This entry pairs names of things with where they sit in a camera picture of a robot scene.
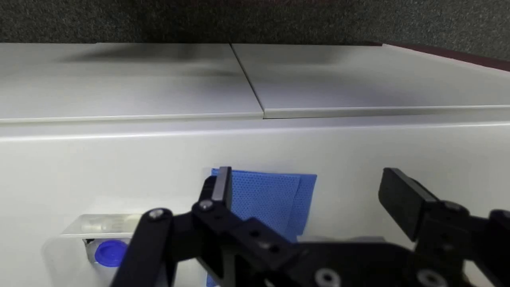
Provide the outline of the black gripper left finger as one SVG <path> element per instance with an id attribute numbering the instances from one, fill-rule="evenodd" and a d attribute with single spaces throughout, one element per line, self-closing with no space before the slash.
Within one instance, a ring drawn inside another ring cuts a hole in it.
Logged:
<path id="1" fill-rule="evenodd" d="M 231 216 L 233 202 L 233 171 L 229 166 L 220 166 L 204 181 L 199 200 L 193 205 L 191 213 L 197 218 L 212 218 L 223 221 Z"/>

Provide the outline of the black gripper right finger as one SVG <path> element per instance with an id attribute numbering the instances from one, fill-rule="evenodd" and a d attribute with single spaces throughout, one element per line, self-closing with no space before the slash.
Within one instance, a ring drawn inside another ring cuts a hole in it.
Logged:
<path id="1" fill-rule="evenodd" d="M 416 249 L 457 253 L 464 243 L 470 213 L 452 202 L 443 202 L 398 168 L 386 168 L 378 200 Z"/>

